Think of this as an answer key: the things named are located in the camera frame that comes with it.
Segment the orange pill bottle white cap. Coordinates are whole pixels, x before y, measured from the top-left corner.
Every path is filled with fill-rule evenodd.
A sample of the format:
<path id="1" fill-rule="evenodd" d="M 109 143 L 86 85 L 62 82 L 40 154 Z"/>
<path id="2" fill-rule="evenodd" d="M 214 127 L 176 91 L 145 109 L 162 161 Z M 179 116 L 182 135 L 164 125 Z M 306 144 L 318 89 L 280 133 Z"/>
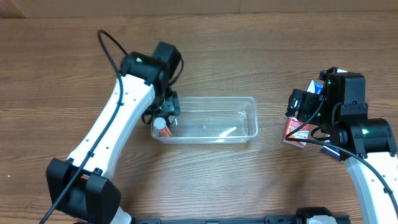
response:
<path id="1" fill-rule="evenodd" d="M 158 117 L 154 120 L 153 125 L 156 130 L 160 133 L 162 137 L 172 137 L 172 133 L 170 132 L 167 122 L 164 118 Z"/>

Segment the blue yellow VapoDrops box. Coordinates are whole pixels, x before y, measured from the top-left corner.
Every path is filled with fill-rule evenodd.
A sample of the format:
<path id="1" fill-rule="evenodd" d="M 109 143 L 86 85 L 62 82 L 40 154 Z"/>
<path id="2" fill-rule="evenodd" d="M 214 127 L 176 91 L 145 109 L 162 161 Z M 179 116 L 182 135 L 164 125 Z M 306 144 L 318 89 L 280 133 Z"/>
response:
<path id="1" fill-rule="evenodd" d="M 308 85 L 307 92 L 320 95 L 323 89 L 323 84 L 312 80 Z"/>

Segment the white blue Hansaplast box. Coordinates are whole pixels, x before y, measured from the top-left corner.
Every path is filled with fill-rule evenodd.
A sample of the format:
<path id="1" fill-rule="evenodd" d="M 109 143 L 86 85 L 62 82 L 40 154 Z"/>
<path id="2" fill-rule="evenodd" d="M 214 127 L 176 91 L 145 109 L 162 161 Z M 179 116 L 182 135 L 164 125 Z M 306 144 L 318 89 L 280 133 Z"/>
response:
<path id="1" fill-rule="evenodd" d="M 340 151 L 334 147 L 320 146 L 319 151 L 332 157 L 337 161 L 341 161 Z"/>

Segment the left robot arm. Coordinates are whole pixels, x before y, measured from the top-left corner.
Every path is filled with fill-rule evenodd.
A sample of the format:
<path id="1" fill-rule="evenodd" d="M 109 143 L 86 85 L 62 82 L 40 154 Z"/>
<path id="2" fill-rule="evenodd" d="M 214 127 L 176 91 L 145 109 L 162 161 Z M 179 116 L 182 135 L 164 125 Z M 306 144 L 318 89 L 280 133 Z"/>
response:
<path id="1" fill-rule="evenodd" d="M 52 159 L 46 170 L 52 201 L 58 210 L 87 223 L 133 223 L 112 183 L 116 164 L 137 122 L 150 115 L 170 124 L 180 114 L 176 46 L 159 42 L 151 56 L 133 52 L 123 58 L 109 101 L 78 147 L 64 161 Z"/>

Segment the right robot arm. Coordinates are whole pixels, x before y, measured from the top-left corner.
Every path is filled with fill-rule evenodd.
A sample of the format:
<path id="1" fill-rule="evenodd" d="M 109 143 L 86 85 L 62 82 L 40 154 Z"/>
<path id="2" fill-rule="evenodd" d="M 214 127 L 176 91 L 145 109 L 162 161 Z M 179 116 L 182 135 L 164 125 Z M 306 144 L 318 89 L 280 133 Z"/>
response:
<path id="1" fill-rule="evenodd" d="M 365 223 L 397 223 L 396 139 L 385 119 L 368 117 L 365 77 L 332 67 L 319 79 L 319 93 L 293 90 L 286 116 L 328 135 L 309 143 L 339 151 Z"/>

